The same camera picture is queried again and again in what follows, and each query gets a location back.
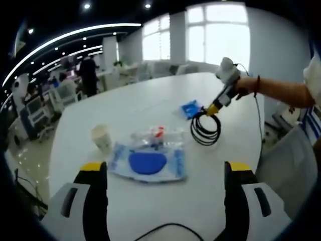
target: human arm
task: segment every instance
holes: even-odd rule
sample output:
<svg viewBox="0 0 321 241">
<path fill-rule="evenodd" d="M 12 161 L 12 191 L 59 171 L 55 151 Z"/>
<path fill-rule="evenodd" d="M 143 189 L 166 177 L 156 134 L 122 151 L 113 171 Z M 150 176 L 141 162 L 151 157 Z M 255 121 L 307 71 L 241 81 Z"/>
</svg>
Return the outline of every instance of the human arm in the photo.
<svg viewBox="0 0 321 241">
<path fill-rule="evenodd" d="M 238 80 L 236 90 L 246 89 L 248 93 L 258 93 L 282 101 L 292 107 L 307 108 L 315 104 L 307 86 L 303 83 L 283 82 L 273 79 L 245 77 Z"/>
</svg>

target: blue sponge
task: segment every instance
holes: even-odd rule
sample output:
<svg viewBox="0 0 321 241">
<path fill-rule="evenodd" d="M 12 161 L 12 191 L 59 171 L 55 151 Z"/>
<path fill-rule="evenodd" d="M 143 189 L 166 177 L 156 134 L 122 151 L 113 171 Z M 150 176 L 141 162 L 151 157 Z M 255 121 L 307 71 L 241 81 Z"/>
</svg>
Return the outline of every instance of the blue sponge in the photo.
<svg viewBox="0 0 321 241">
<path fill-rule="evenodd" d="M 166 156 L 161 153 L 135 152 L 129 156 L 129 164 L 135 173 L 152 175 L 166 164 Z"/>
</svg>

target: window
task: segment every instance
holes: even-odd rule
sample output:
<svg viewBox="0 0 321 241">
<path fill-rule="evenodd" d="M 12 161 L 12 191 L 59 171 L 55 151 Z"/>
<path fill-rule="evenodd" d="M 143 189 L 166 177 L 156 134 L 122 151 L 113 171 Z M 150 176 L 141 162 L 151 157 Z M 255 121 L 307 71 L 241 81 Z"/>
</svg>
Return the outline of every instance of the window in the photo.
<svg viewBox="0 0 321 241">
<path fill-rule="evenodd" d="M 220 65 L 224 57 L 234 63 L 250 62 L 250 30 L 241 4 L 210 4 L 187 11 L 188 60 Z"/>
<path fill-rule="evenodd" d="M 170 16 L 165 15 L 145 24 L 142 40 L 143 60 L 170 59 Z"/>
</svg>

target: white chair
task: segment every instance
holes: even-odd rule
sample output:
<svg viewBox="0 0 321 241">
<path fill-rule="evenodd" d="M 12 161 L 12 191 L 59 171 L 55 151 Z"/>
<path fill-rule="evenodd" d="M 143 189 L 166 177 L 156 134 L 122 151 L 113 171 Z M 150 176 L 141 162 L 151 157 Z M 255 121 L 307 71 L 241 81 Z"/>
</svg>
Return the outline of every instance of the white chair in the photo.
<svg viewBox="0 0 321 241">
<path fill-rule="evenodd" d="M 38 133 L 39 141 L 41 141 L 43 137 L 48 138 L 48 132 L 52 131 L 54 128 L 48 124 L 50 120 L 49 111 L 42 105 L 40 96 L 27 104 L 27 110 L 29 112 L 29 121 L 33 127 L 42 122 L 42 129 Z"/>
<path fill-rule="evenodd" d="M 75 87 L 71 83 L 62 83 L 54 92 L 61 113 L 67 106 L 78 102 L 78 97 L 80 97 L 80 99 L 83 98 L 82 93 L 77 94 Z"/>
<path fill-rule="evenodd" d="M 151 79 L 149 67 L 147 63 L 142 63 L 138 66 L 136 72 L 136 80 L 137 82 L 145 81 Z"/>
<path fill-rule="evenodd" d="M 178 68 L 176 75 L 191 74 L 191 73 L 197 73 L 197 72 L 199 72 L 198 66 L 185 64 L 185 65 L 181 65 Z"/>
<path fill-rule="evenodd" d="M 170 72 L 170 62 L 154 61 L 149 63 L 152 78 L 161 78 L 172 75 Z"/>
</svg>

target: coiled black cable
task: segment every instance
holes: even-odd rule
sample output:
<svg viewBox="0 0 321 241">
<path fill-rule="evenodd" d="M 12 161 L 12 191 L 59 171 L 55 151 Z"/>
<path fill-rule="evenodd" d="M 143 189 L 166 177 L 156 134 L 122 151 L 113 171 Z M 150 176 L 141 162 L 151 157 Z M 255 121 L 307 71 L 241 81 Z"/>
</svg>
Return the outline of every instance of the coiled black cable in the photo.
<svg viewBox="0 0 321 241">
<path fill-rule="evenodd" d="M 209 131 L 204 128 L 201 124 L 200 118 L 206 115 L 206 109 L 201 108 L 201 110 L 195 114 L 191 122 L 191 134 L 195 141 L 203 146 L 211 146 L 217 142 L 221 134 L 221 122 L 215 115 L 210 117 L 215 121 L 217 129 L 216 131 Z"/>
</svg>

